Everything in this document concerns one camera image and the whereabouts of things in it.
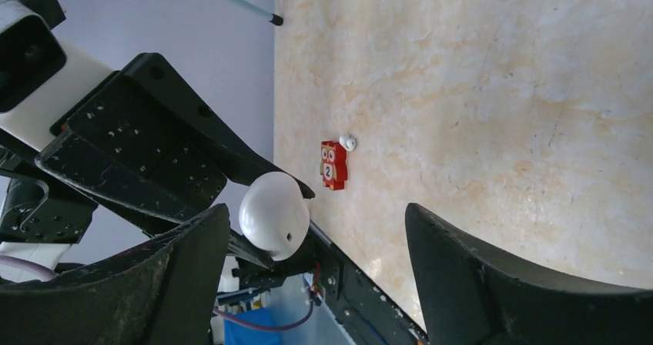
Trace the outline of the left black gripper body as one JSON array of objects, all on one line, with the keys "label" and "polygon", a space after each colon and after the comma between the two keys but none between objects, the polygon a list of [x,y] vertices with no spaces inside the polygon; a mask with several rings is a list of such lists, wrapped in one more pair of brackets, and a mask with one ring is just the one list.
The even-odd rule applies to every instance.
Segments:
[{"label": "left black gripper body", "polygon": [[153,52],[112,73],[52,131],[37,166],[144,231],[208,209],[228,182],[276,171]]}]

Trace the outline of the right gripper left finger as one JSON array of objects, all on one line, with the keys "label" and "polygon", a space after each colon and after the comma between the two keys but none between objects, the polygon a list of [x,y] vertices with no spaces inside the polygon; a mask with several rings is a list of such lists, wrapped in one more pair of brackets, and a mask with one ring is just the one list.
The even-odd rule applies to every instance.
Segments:
[{"label": "right gripper left finger", "polygon": [[217,204],[97,263],[1,288],[3,344],[204,344],[229,242]]}]

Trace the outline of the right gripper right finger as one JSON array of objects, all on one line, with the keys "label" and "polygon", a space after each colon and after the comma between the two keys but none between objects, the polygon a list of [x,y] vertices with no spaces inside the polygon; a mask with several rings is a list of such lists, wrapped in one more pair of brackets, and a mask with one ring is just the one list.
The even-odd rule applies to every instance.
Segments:
[{"label": "right gripper right finger", "polygon": [[432,344],[650,344],[652,292],[538,265],[405,209],[410,262]]}]

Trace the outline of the white earbud charging case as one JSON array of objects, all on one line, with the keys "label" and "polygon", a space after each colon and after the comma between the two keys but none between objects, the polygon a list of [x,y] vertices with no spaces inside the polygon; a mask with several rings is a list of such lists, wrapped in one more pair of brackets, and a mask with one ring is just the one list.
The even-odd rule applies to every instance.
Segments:
[{"label": "white earbud charging case", "polygon": [[296,180],[284,172],[257,178],[243,197],[239,227],[274,261],[290,258],[306,238],[310,213]]}]

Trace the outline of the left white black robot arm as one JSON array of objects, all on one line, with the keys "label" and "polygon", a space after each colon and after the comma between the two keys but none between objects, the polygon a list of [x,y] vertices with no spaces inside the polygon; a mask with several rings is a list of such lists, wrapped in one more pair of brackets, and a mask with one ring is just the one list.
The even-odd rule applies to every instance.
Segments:
[{"label": "left white black robot arm", "polygon": [[312,199],[305,183],[255,153],[160,54],[110,71],[85,62],[83,82],[55,81],[61,52],[1,60],[1,171],[11,179],[1,216],[10,242],[73,244],[98,206],[151,236],[208,209],[228,182],[263,194],[263,181]]}]

